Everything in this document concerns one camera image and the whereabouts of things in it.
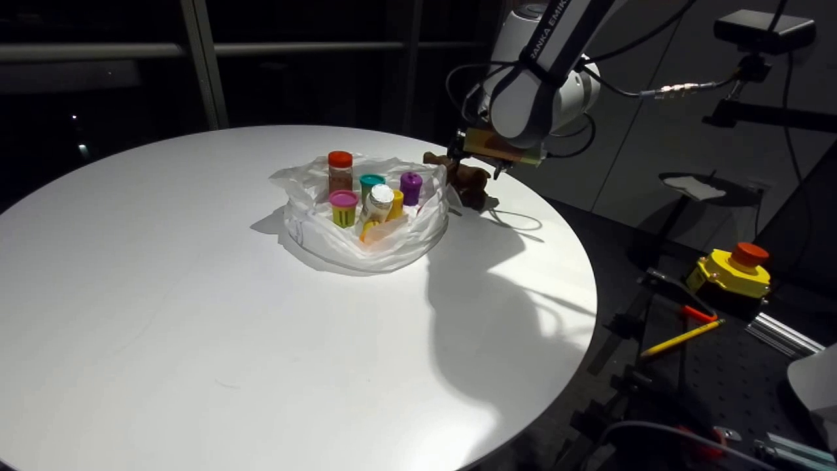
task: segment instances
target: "colorful bottle cap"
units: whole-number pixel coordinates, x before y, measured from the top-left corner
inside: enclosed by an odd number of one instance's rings
[[[364,191],[371,191],[371,185],[380,185],[380,182],[387,182],[381,176],[376,176],[376,173],[364,173],[362,176],[362,189]]]
[[[376,206],[390,206],[393,204],[393,199],[396,199],[396,191],[390,189],[390,185],[384,185],[384,182],[380,182],[380,185],[371,185],[371,202],[376,204]]]
[[[358,206],[358,196],[354,191],[347,191],[347,189],[337,189],[337,191],[329,193],[329,204],[334,210],[355,210]]]
[[[417,206],[422,196],[422,176],[419,173],[404,173],[400,176],[400,191],[404,191],[404,204]]]
[[[332,166],[350,166],[350,161],[354,161],[354,155],[350,152],[329,152],[329,164]]]
[[[404,173],[400,176],[400,191],[419,191],[422,189],[422,176],[419,173]]]

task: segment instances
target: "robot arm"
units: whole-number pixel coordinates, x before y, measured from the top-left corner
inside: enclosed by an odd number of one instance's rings
[[[530,0],[504,15],[492,53],[492,62],[500,64],[489,70],[482,97],[482,115],[500,139],[517,148],[540,148],[555,128],[593,105],[600,84],[574,67],[597,29],[622,3]]]

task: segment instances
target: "black cable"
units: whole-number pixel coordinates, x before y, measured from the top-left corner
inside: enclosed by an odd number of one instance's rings
[[[585,64],[580,64],[580,73],[588,73],[593,80],[600,80],[605,89],[609,89],[609,90],[614,90],[619,97],[628,97],[628,100],[668,100],[668,101],[674,101],[674,100],[682,100],[682,97],[694,97],[694,93],[703,93],[703,90],[715,90],[715,89],[725,89],[725,85],[734,84],[741,77],[741,73],[734,70],[732,75],[728,75],[721,80],[669,84],[669,85],[662,85],[662,89],[630,90],[630,89],[619,89],[619,85],[609,84],[609,80],[605,80],[597,70],[591,70]]]
[[[643,305],[643,312],[642,312],[642,338],[639,338],[639,343],[636,343],[636,356],[632,356],[632,363],[642,363],[642,359],[643,359],[643,344],[645,344],[645,325],[651,321],[651,305],[655,305],[655,301],[657,301],[657,292],[648,292],[645,296],[645,305]]]
[[[605,428],[601,442],[606,442],[606,437],[609,437],[611,431],[618,431],[618,428],[655,428],[655,431],[674,435],[674,437],[698,442],[698,445],[703,445],[703,446],[721,449],[725,454],[732,454],[732,458],[748,462],[748,469],[770,469],[770,471],[774,471],[771,462],[763,462],[763,461],[758,461],[758,458],[753,458],[753,454],[748,454],[748,453],[741,453],[737,446],[728,446],[725,442],[707,438],[707,437],[694,435],[694,431],[687,431],[687,428],[669,425],[669,423],[657,423],[657,420],[632,420],[632,419],[628,419],[628,420],[614,420],[614,423],[609,423],[609,425]]]
[[[495,64],[495,70],[489,70],[489,73],[479,80],[479,89],[483,89],[483,84],[486,84],[492,75],[508,70],[508,67],[515,64],[515,62],[489,62],[489,64]],[[475,85],[473,85],[473,89],[464,97],[464,101],[458,105],[461,118],[464,118],[466,122],[479,122],[479,115],[470,115],[470,118],[468,118],[468,113],[466,113],[468,100],[473,97],[473,90],[475,90]]]
[[[758,204],[755,204],[755,215],[753,215],[753,237],[750,241],[755,241],[758,237],[758,224],[762,224],[762,206],[763,206],[763,191],[758,191]]]
[[[783,85],[783,115],[784,115],[783,130],[784,130],[784,144],[788,144],[791,164],[792,164],[792,173],[796,173],[796,182],[800,185],[804,182],[804,166],[800,166],[800,159],[796,155],[796,144],[792,144],[791,124],[788,124],[792,67],[796,67],[792,53],[788,53],[788,70],[784,70],[784,85]]]
[[[619,85],[609,84],[609,80],[605,80],[605,77],[601,77],[597,70],[591,70],[591,67],[580,67],[580,70],[588,73],[593,80],[600,80],[605,89],[609,89],[609,90],[614,90],[614,93],[619,93],[619,97],[625,97],[625,100],[643,100],[642,90],[619,89]]]
[[[774,29],[776,29],[784,7],[788,7],[788,0],[780,0],[780,5],[776,5],[776,11],[774,11],[774,19],[770,20],[767,30],[774,30]]]
[[[579,128],[574,128],[574,130],[568,130],[568,128],[559,128],[559,130],[555,130],[555,134],[550,134],[550,135],[555,135],[555,139],[571,139],[571,135],[580,135],[580,134],[588,134],[591,130],[591,122],[588,121],[583,121]]]
[[[674,42],[677,29],[681,29],[681,20],[674,20],[674,30],[668,36],[660,58],[665,58],[665,55],[672,50],[672,42]],[[662,70],[662,60],[660,60],[657,67],[651,70],[648,84],[657,80],[660,70]],[[601,182],[600,182],[600,189],[597,189],[597,196],[593,196],[588,211],[597,211],[600,199],[601,199],[601,193],[605,193],[605,185],[609,182],[611,170],[618,166],[618,161],[619,161],[619,157],[622,157],[622,152],[625,152],[628,135],[630,135],[632,124],[639,122],[642,110],[643,110],[643,101],[632,106],[630,121],[628,121],[628,128],[625,128],[625,134],[622,134],[622,139],[619,139],[619,144],[618,144],[618,148],[614,148],[606,170],[605,170],[605,178],[601,178]]]
[[[489,70],[489,73],[482,77],[482,84],[483,84],[486,77],[492,77],[495,73],[515,64],[515,62],[489,62],[489,64],[496,64],[496,67]],[[452,105],[456,110],[461,110],[464,101],[458,101],[458,100],[452,97],[452,77],[456,77],[458,73],[464,73],[464,70],[470,70],[470,67],[482,67],[482,62],[461,62],[461,64],[451,67],[448,75],[444,75],[444,93],[448,93],[448,100],[451,100],[451,105]]]
[[[585,135],[585,141],[579,145],[579,148],[574,148],[574,152],[566,152],[566,155],[555,155],[555,152],[550,152],[546,155],[546,159],[568,159],[568,157],[579,157],[579,155],[583,155],[583,152],[588,152],[591,145],[593,145],[593,141],[597,141],[597,134],[600,134],[600,124],[597,124],[597,121],[591,118],[591,115],[583,115],[585,118],[585,128],[588,128],[588,135]]]
[[[788,144],[788,157],[791,157],[791,164],[792,164],[792,173],[796,173],[796,179],[799,179],[799,193],[800,193],[800,204],[804,204],[804,242],[796,253],[796,259],[788,264],[788,268],[783,268],[784,276],[796,275],[799,264],[806,259],[809,253],[809,245],[810,245],[810,199],[804,189],[804,166],[800,166],[800,159],[796,155],[796,144],[792,144],[792,134],[791,134],[791,124],[788,124],[788,110],[791,110],[791,84],[792,84],[792,53],[788,53],[788,73],[784,73],[784,85],[783,85],[783,113],[784,113],[784,124],[783,124],[783,134],[784,134],[784,144]]]
[[[665,29],[669,29],[672,22],[677,22],[691,7],[697,5],[697,0],[682,3],[681,11],[674,11],[668,20],[662,20],[657,29],[625,42],[622,47],[606,50],[601,55],[585,58],[583,62],[605,62],[609,58],[625,55],[632,47],[645,45],[648,38],[655,38],[657,34],[662,34]]]

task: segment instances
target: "purple cap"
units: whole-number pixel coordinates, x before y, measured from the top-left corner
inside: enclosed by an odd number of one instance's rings
[[[337,189],[329,193],[329,204],[339,206],[339,210],[355,210],[358,206],[358,196],[347,189]]]
[[[422,193],[422,176],[419,173],[404,173],[400,176],[400,191],[404,191],[404,204],[417,206],[419,193]]]
[[[400,176],[400,191],[419,191],[422,189],[422,176],[419,173],[404,173]]]

